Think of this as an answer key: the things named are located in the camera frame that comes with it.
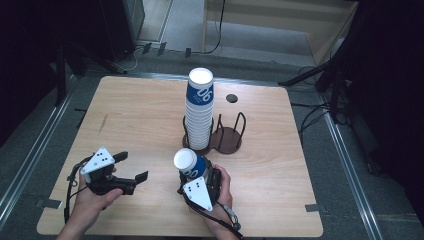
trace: person's left hand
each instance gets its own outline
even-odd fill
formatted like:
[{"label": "person's left hand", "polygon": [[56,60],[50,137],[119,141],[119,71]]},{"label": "person's left hand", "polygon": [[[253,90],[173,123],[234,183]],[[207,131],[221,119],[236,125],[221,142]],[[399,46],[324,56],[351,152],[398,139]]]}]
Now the person's left hand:
[{"label": "person's left hand", "polygon": [[[86,184],[85,178],[79,174],[78,191],[85,188]],[[82,237],[97,221],[100,212],[110,206],[122,193],[119,188],[102,196],[93,193],[89,188],[79,192],[71,216],[57,239],[78,239]]]}]

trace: person's right hand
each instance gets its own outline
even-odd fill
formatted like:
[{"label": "person's right hand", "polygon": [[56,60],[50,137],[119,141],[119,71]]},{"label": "person's right hand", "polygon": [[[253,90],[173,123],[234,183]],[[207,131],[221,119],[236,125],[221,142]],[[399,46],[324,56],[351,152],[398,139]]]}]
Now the person's right hand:
[{"label": "person's right hand", "polygon": [[[231,177],[230,175],[228,175],[227,171],[223,167],[215,164],[214,168],[221,171],[221,191],[219,194],[218,202],[222,205],[232,208],[233,196],[230,192]],[[229,225],[232,225],[231,219],[228,217],[225,210],[219,204],[215,204],[212,212],[207,212],[207,214],[211,215],[214,218],[223,220]],[[215,235],[217,239],[237,239],[237,237],[232,232],[230,232],[225,227],[221,226],[219,223],[207,218],[203,218],[203,220],[205,221],[206,226]]]}]

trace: stack of paper cups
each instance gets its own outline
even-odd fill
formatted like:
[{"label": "stack of paper cups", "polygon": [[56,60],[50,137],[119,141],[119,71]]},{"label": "stack of paper cups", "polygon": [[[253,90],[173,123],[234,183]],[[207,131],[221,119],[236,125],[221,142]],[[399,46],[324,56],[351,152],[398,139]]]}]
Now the stack of paper cups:
[{"label": "stack of paper cups", "polygon": [[209,144],[213,117],[213,74],[206,68],[195,68],[187,84],[185,125],[190,148],[205,149]]}]

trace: gray carpet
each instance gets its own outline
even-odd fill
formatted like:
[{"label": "gray carpet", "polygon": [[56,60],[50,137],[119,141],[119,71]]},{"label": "gray carpet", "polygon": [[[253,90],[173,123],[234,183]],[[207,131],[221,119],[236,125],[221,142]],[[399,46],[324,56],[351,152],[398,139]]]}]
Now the gray carpet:
[{"label": "gray carpet", "polygon": [[[143,73],[187,75],[191,69],[202,66],[209,68],[217,78],[245,79],[254,83],[275,85],[277,81],[291,79],[301,70],[300,67],[273,62],[216,56],[193,55],[185,58],[184,53],[179,52],[165,52],[164,55],[157,56],[155,49],[144,55],[138,51],[137,59],[138,65],[129,72],[129,76],[140,76]],[[89,71],[86,76],[78,78],[69,106],[1,230],[0,239],[54,239],[54,236],[41,236],[37,233],[36,226],[42,209],[34,207],[34,204],[39,198],[50,195],[77,134],[76,127],[83,117],[83,112],[74,109],[87,109],[99,80],[105,75],[111,75],[90,61],[87,64]],[[132,61],[132,56],[128,56],[119,64],[131,68],[135,63]],[[313,85],[302,83],[288,90],[290,99],[294,103],[319,103]],[[0,149],[3,164],[0,185],[2,195],[52,111],[54,100],[55,91],[38,105]],[[308,107],[293,107],[298,127],[311,110]],[[390,178],[370,175],[365,164],[365,157],[350,128],[341,126],[341,129],[385,239],[423,239],[423,228],[414,215],[409,215],[413,214],[413,210],[403,190]],[[304,154],[317,202],[328,210],[328,213],[321,214],[324,234],[319,239],[368,239],[324,118],[304,132],[303,141]],[[111,237],[87,236],[86,239],[111,239]]]}]

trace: black tape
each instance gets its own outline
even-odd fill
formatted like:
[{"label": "black tape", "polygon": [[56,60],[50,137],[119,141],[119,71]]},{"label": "black tape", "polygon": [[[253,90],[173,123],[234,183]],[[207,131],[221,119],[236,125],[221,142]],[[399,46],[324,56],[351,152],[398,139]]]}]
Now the black tape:
[{"label": "black tape", "polygon": [[328,213],[327,208],[324,205],[308,204],[308,205],[305,205],[305,208],[307,212]]},{"label": "black tape", "polygon": [[191,56],[191,48],[186,48],[186,58]]},{"label": "black tape", "polygon": [[150,47],[151,46],[152,46],[152,43],[146,44],[146,46],[144,46],[144,49],[143,49],[143,53],[142,54],[148,53],[150,51]]},{"label": "black tape", "polygon": [[62,206],[62,201],[59,200],[52,200],[52,199],[39,199],[35,204],[34,207],[38,208],[54,208],[58,209]]},{"label": "black tape", "polygon": [[163,42],[160,44],[158,56],[163,55],[163,52],[165,52],[165,46],[166,46],[166,42]]}]

